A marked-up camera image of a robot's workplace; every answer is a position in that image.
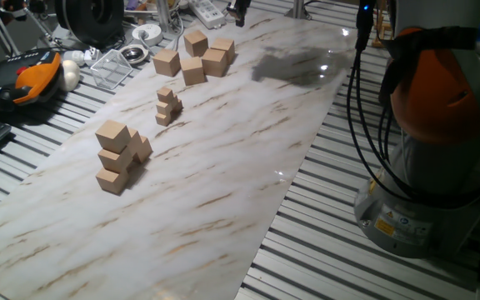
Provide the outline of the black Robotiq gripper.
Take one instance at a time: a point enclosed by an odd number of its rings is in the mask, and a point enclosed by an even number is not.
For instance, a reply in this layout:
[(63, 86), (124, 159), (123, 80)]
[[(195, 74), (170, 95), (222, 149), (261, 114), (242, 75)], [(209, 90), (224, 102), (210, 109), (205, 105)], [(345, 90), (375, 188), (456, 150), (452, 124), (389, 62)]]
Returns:
[(245, 19), (247, 15), (247, 10), (251, 4), (251, 0), (231, 0), (227, 4), (227, 10), (230, 13), (233, 13), (235, 19), (236, 26), (240, 26), (241, 28), (245, 25)]

